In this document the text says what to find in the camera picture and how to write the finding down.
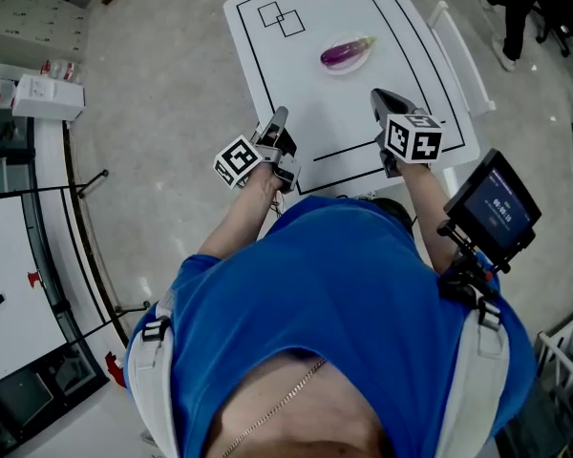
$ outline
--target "gold chain necklace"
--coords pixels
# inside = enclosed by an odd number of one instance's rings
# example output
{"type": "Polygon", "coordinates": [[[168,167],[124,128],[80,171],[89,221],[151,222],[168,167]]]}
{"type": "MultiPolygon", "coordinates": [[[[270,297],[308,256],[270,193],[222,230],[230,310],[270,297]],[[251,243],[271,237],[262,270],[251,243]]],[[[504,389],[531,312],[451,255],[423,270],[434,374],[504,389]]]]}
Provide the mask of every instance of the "gold chain necklace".
{"type": "Polygon", "coordinates": [[[275,414],[276,412],[278,412],[281,408],[283,408],[288,401],[290,401],[293,397],[295,397],[295,395],[297,395],[299,393],[299,391],[304,387],[305,384],[308,383],[309,379],[312,378],[312,376],[314,375],[314,373],[316,373],[319,368],[325,364],[327,362],[327,360],[325,360],[325,358],[321,358],[320,361],[315,364],[308,373],[306,373],[306,376],[300,380],[299,384],[297,384],[286,396],[285,398],[280,401],[274,408],[272,408],[264,417],[262,417],[259,421],[257,421],[255,424],[253,424],[251,427],[249,427],[245,432],[243,432],[240,436],[238,436],[238,439],[236,439],[236,441],[234,441],[231,446],[227,449],[227,451],[225,453],[223,453],[223,458],[227,458],[227,456],[229,456],[233,450],[235,448],[238,447],[238,445],[247,437],[249,436],[255,429],[261,427],[262,425],[264,425],[267,421],[269,421],[275,414]]]}

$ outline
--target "small display screen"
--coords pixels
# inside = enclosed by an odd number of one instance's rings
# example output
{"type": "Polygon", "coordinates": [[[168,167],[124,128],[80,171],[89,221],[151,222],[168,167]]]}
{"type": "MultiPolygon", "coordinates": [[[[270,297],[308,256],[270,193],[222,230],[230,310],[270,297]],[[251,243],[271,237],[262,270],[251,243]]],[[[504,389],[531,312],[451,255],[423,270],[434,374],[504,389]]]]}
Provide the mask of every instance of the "small display screen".
{"type": "Polygon", "coordinates": [[[522,202],[495,168],[465,201],[465,208],[505,250],[531,223],[522,202]]]}

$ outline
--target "white harness strap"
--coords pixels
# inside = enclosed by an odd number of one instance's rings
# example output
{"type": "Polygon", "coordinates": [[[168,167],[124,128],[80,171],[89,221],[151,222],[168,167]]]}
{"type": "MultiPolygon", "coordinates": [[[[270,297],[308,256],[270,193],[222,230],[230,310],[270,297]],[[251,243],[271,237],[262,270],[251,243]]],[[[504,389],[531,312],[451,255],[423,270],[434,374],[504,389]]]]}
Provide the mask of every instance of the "white harness strap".
{"type": "Polygon", "coordinates": [[[166,458],[179,457],[170,389],[173,352],[174,334],[170,320],[163,316],[136,335],[127,364],[142,421],[166,458]]]}
{"type": "Polygon", "coordinates": [[[509,340],[499,310],[472,310],[460,334],[455,373],[435,458],[473,458],[482,449],[499,408],[509,369],[509,340]]]}

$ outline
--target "purple eggplant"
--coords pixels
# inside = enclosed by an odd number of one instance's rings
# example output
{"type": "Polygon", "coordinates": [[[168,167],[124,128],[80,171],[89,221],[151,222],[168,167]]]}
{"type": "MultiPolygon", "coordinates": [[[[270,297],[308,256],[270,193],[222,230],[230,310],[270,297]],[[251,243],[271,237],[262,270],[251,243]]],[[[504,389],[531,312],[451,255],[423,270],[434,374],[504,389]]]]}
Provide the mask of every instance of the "purple eggplant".
{"type": "Polygon", "coordinates": [[[373,44],[373,41],[375,41],[375,37],[363,37],[356,41],[330,48],[321,54],[321,63],[325,66],[339,65],[347,59],[365,52],[373,44]]]}

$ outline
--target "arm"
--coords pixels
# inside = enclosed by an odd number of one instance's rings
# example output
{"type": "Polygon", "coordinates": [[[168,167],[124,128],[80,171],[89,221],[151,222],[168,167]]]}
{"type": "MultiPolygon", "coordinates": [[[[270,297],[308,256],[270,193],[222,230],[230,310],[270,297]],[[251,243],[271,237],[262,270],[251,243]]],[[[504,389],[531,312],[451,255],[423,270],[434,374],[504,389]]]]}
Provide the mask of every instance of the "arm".
{"type": "Polygon", "coordinates": [[[270,165],[257,166],[227,216],[202,244],[198,254],[224,260],[255,242],[281,186],[282,181],[274,176],[270,165]]]}
{"type": "Polygon", "coordinates": [[[408,192],[418,216],[420,232],[429,252],[433,268],[439,274],[445,272],[454,260],[456,244],[450,238],[437,233],[439,223],[448,218],[443,206],[448,202],[435,175],[423,165],[397,163],[397,168],[408,187],[408,192]]]}

